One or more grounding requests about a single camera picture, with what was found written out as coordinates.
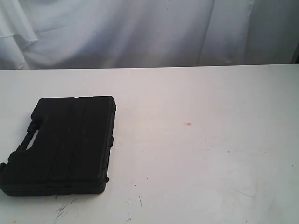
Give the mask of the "white backdrop curtain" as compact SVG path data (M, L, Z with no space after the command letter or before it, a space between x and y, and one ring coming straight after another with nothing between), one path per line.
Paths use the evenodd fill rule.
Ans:
M292 63L296 0L3 0L0 67Z

